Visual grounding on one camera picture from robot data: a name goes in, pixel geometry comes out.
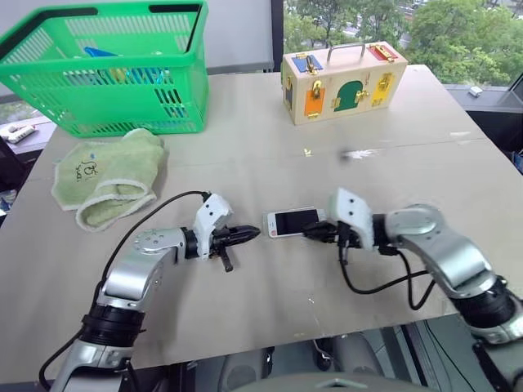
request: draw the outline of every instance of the yellow panel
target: yellow panel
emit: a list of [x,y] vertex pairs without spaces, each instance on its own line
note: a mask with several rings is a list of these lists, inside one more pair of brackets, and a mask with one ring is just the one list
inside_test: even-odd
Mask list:
[[373,106],[379,106],[387,99],[393,82],[394,74],[391,72],[384,73],[380,77],[373,93]]

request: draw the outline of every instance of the tree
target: tree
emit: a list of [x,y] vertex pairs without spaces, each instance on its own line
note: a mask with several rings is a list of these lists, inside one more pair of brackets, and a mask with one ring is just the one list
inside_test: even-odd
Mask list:
[[324,29],[322,41],[328,47],[333,43],[333,36],[337,41],[346,41],[340,33],[351,18],[349,5],[349,0],[297,0],[296,11],[300,16],[311,17],[317,26]]
[[[338,45],[357,41],[343,33],[342,22],[331,16],[330,9],[327,11],[323,9],[326,12],[325,15],[321,15],[318,10],[312,12],[313,8],[308,11],[310,15],[299,14],[297,10],[303,11],[305,5],[302,0],[288,0],[284,3],[285,53],[310,50],[315,48],[315,44],[318,42],[327,47],[329,44]],[[325,20],[330,20],[331,28],[329,30],[326,28]]]
[[414,14],[406,55],[443,83],[505,86],[523,70],[522,33],[506,7],[432,0]]
[[353,13],[361,18],[357,37],[366,42],[387,41],[399,48],[400,38],[407,31],[407,21],[398,3],[397,0],[352,0]]

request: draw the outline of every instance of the white wall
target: white wall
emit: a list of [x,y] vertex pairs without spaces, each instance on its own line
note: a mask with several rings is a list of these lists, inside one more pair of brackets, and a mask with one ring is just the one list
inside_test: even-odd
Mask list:
[[[37,7],[100,1],[19,0],[18,2],[8,2],[3,0],[0,11],[0,34],[4,34],[18,20]],[[207,1],[209,14],[204,35],[207,67],[272,62],[270,0]],[[0,84],[0,96],[8,93],[9,90]]]

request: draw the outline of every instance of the green basket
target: green basket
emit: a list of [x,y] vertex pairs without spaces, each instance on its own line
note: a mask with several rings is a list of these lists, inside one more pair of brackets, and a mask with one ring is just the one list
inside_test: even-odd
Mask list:
[[204,0],[41,8],[0,41],[0,82],[78,137],[199,132],[207,13]]

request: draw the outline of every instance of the wooden toy box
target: wooden toy box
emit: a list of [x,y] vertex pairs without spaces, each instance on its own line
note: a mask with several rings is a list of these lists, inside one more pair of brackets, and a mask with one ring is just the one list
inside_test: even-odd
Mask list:
[[284,55],[283,98],[295,124],[386,108],[407,60],[387,42]]

